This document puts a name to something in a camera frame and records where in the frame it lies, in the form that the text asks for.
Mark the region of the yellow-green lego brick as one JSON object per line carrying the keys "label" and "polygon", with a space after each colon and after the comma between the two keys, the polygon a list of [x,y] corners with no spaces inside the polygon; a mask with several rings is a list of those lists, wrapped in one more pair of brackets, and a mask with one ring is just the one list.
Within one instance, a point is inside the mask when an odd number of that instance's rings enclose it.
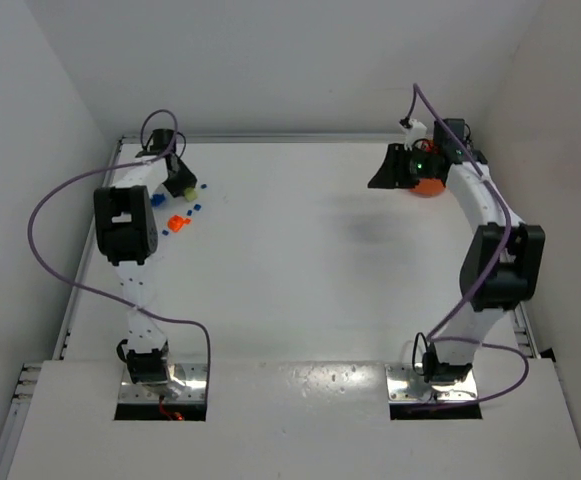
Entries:
{"label": "yellow-green lego brick", "polygon": [[184,197],[189,201],[193,201],[197,198],[197,192],[194,188],[188,188],[184,191]]}

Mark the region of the blue lego piece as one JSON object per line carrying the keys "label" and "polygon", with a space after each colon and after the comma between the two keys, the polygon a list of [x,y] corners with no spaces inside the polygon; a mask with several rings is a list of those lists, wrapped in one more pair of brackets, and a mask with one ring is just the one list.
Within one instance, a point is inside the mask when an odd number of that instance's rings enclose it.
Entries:
{"label": "blue lego piece", "polygon": [[164,204],[166,201],[166,196],[164,194],[154,194],[151,197],[151,206],[152,207],[159,207]]}

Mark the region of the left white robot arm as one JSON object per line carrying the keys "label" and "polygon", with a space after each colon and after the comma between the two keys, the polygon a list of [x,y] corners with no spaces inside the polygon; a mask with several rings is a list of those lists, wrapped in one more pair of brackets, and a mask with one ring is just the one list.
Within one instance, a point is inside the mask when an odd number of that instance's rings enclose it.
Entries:
{"label": "left white robot arm", "polygon": [[150,257],[159,242],[151,197],[164,189],[173,198],[196,199],[197,177],[177,152],[176,139],[182,136],[171,129],[154,130],[137,155],[140,165],[93,194],[99,251],[114,266],[123,299],[130,303],[127,338],[117,353],[132,382],[146,386],[170,382],[167,337],[146,314],[156,299]]}

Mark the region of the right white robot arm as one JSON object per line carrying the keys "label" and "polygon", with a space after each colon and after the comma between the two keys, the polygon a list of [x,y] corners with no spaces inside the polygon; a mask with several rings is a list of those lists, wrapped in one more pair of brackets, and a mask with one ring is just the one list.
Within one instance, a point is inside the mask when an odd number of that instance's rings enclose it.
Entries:
{"label": "right white robot arm", "polygon": [[425,351],[415,370],[427,383],[454,383],[472,370],[494,325],[534,295],[546,235],[503,199],[485,155],[471,146],[464,120],[435,122],[430,146],[423,123],[406,117],[400,127],[403,142],[388,146],[368,188],[412,190],[438,181],[455,197],[473,232],[459,272],[461,298],[423,336]]}

